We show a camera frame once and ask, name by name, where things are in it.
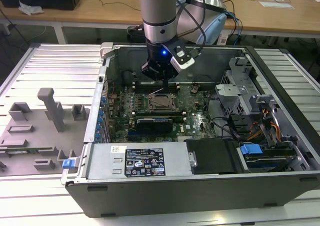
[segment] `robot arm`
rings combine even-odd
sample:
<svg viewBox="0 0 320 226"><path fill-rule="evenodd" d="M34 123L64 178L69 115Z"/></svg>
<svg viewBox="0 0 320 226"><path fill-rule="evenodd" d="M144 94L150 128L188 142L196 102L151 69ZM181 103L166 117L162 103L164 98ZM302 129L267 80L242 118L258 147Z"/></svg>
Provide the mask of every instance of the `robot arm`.
<svg viewBox="0 0 320 226"><path fill-rule="evenodd" d="M142 66L143 74L153 80L163 81L164 86L168 84L168 80L174 78L179 72L193 65L194 58L198 56L195 49L188 50L184 42L178 38L177 29L180 31L185 28L194 28L195 23L186 14L181 14L179 23L177 20L177 0L140 0L143 18L144 32L146 36L146 46L148 52L147 62ZM223 10L220 0L205 0L206 12L216 12L217 9ZM217 5L214 8L207 8L207 5ZM196 20L198 23L203 18L203 0L193 0L190 10L197 12ZM208 14L206 24L212 22L213 14ZM200 30L185 36L184 40L199 38Z"/></svg>
<svg viewBox="0 0 320 226"><path fill-rule="evenodd" d="M141 68L153 80L176 77L195 60L177 37L177 0L140 0L148 59Z"/></svg>

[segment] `warning label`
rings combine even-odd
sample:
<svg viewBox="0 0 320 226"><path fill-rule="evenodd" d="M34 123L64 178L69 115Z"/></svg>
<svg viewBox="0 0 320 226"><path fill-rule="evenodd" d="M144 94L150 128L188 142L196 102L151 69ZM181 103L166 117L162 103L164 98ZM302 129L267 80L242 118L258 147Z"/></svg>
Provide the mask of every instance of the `warning label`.
<svg viewBox="0 0 320 226"><path fill-rule="evenodd" d="M165 176L163 149L134 149L125 151L125 176Z"/></svg>

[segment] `white table leg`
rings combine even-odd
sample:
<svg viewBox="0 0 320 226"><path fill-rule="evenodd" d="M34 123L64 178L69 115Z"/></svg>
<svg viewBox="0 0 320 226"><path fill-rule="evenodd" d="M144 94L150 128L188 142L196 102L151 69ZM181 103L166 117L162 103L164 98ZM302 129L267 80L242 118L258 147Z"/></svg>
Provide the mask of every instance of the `white table leg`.
<svg viewBox="0 0 320 226"><path fill-rule="evenodd" d="M56 32L56 38L58 39L59 44L68 44L67 38L65 34L63 33L63 28L62 26L54 26L54 31Z"/></svg>
<svg viewBox="0 0 320 226"><path fill-rule="evenodd" d="M216 43L217 45L226 45L226 42L228 40L229 34L225 32L221 32L218 42Z"/></svg>
<svg viewBox="0 0 320 226"><path fill-rule="evenodd" d="M101 44L101 29L100 28L96 28L95 29L95 34L96 34L96 42L97 44Z"/></svg>
<svg viewBox="0 0 320 226"><path fill-rule="evenodd" d="M278 36L272 36L268 42L268 46L273 46L278 38Z"/></svg>
<svg viewBox="0 0 320 226"><path fill-rule="evenodd" d="M3 23L0 24L0 31L4 33L4 35L10 35L10 31L8 29L8 25Z"/></svg>

